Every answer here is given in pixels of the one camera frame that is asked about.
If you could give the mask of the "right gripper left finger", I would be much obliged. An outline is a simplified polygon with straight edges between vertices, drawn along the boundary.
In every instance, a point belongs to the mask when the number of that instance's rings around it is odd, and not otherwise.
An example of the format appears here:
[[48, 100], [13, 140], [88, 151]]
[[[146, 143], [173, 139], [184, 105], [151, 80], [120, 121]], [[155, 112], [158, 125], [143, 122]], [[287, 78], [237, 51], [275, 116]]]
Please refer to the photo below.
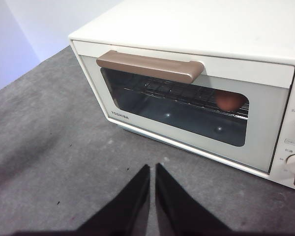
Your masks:
[[150, 203], [150, 167], [144, 165], [117, 196], [83, 223], [88, 236], [144, 236]]

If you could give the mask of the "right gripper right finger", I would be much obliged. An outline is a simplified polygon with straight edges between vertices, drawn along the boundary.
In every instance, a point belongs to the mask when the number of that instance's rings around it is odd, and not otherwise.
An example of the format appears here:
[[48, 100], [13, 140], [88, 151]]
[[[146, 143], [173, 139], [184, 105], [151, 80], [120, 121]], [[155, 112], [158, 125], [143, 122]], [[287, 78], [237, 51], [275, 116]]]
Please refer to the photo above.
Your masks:
[[234, 233], [195, 201], [159, 163], [155, 173], [155, 205], [162, 236], [229, 236]]

